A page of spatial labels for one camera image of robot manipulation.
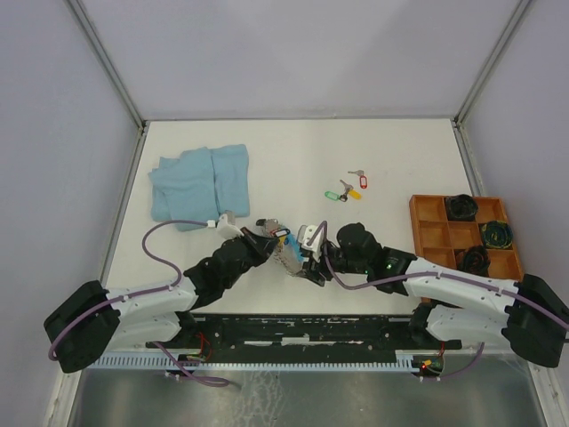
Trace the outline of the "metal key organizer blue handle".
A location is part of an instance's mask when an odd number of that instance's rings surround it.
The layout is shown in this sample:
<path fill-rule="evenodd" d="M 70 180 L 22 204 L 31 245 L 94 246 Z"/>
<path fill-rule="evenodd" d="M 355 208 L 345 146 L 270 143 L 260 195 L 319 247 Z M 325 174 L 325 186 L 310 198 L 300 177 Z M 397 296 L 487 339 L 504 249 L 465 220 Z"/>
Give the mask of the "metal key organizer blue handle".
<path fill-rule="evenodd" d="M 278 220 L 273 220 L 276 221 L 276 230 L 287 228 Z M 272 257 L 285 268 L 290 276 L 296 277 L 295 274 L 301 270 L 302 261 L 297 238 L 291 231 L 288 236 L 279 238 L 279 244 Z"/>

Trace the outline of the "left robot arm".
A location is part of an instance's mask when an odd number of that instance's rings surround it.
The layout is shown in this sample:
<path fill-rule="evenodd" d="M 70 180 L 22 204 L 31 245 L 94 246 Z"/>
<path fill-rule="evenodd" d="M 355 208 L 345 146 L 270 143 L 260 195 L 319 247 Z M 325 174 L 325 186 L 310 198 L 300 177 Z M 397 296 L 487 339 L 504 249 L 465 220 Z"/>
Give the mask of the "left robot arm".
<path fill-rule="evenodd" d="M 180 314 L 217 302 L 246 272 L 265 263 L 279 244 L 275 236 L 238 228 L 226 214 L 202 225 L 217 230 L 224 241 L 194 267 L 183 271 L 149 255 L 174 270 L 172 279 L 117 291 L 98 280 L 81 285 L 44 321 L 49 360 L 70 374 L 115 348 L 169 341 L 186 347 L 195 341 L 196 324 Z"/>

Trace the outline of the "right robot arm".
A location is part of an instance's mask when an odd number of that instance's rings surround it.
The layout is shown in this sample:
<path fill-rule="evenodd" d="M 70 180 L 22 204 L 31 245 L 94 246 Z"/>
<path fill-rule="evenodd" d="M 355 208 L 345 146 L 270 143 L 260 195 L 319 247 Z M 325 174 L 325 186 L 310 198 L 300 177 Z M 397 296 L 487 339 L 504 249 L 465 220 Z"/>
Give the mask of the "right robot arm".
<path fill-rule="evenodd" d="M 382 246 L 361 223 L 342 227 L 334 242 L 327 238 L 326 222 L 304 225 L 297 241 L 301 274 L 319 286 L 336 281 L 349 291 L 375 288 L 430 299 L 407 327 L 417 347 L 436 341 L 490 343 L 538 366 L 560 363 L 568 342 L 568 307 L 538 276 L 500 279 L 453 270 Z"/>

